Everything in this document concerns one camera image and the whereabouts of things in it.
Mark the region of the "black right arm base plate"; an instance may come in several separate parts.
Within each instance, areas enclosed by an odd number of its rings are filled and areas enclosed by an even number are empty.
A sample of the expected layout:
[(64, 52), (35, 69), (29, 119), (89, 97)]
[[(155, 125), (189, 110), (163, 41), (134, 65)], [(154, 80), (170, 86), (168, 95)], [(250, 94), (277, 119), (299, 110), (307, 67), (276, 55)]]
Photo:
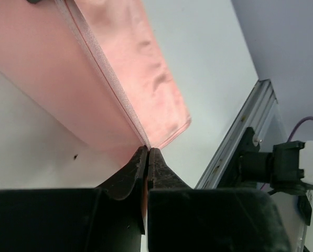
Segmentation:
[(252, 182), (246, 182), (242, 178), (240, 161), (246, 152), (259, 152), (260, 144), (254, 144), (255, 131), (252, 127), (247, 127), (232, 154), (230, 161), (221, 176), (217, 188), (231, 187), (254, 187)]

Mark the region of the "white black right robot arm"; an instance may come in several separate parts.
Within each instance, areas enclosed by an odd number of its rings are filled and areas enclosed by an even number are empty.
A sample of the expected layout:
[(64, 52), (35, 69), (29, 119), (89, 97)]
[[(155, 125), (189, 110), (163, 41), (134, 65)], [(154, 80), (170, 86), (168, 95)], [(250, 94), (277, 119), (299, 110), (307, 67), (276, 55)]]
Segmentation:
[(299, 167), (301, 141), (273, 146), (272, 152), (241, 151), (238, 159), (239, 174), (243, 182), (269, 184), (275, 192), (304, 195), (313, 185), (303, 182), (305, 169)]

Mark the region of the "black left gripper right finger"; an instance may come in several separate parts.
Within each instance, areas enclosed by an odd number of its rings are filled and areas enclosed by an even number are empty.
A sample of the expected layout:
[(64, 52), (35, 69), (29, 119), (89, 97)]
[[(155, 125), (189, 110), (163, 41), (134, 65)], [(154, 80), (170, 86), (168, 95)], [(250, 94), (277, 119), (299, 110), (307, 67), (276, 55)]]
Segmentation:
[(149, 251), (291, 251), (271, 197), (252, 188), (194, 190), (149, 154), (153, 188), (148, 191)]

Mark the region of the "pink satin napkin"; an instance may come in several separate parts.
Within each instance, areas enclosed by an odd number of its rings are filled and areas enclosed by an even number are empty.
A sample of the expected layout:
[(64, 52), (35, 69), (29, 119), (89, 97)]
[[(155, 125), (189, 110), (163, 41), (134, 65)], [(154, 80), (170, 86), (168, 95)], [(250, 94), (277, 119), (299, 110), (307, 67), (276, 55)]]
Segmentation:
[(0, 1), (0, 72), (120, 163), (191, 122), (141, 1)]

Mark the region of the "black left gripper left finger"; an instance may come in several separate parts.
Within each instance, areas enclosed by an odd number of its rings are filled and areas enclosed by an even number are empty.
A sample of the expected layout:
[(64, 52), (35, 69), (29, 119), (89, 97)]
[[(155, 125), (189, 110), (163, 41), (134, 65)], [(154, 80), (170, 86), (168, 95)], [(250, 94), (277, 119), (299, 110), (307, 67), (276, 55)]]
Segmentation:
[(94, 188), (0, 190), (0, 251), (140, 251), (147, 160), (141, 146)]

